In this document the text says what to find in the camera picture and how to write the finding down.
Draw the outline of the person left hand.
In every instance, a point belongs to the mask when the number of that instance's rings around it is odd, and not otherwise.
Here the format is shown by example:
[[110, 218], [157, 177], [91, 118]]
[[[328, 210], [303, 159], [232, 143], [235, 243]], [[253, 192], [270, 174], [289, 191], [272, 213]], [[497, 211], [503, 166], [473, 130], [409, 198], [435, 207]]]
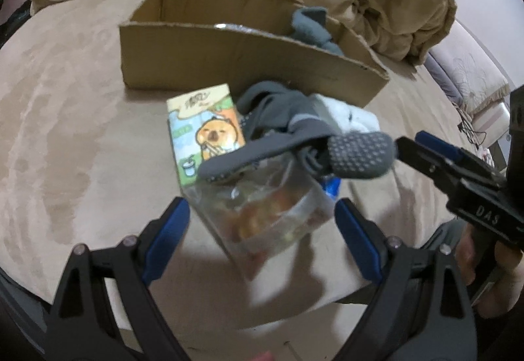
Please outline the person left hand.
[[274, 361], [274, 356], [271, 351], [266, 351], [266, 352], [257, 354], [257, 356], [254, 356], [249, 361]]

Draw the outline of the person right hand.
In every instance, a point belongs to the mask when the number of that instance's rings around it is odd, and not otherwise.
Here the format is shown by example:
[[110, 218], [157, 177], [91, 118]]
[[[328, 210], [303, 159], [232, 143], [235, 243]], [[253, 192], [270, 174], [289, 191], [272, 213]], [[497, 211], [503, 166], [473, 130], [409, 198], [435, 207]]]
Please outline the person right hand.
[[509, 312], [523, 295], [523, 253], [501, 242], [480, 239], [470, 223], [464, 227], [456, 248], [456, 260], [464, 283], [480, 286], [490, 278], [495, 283], [476, 301], [476, 310], [483, 318], [493, 318]]

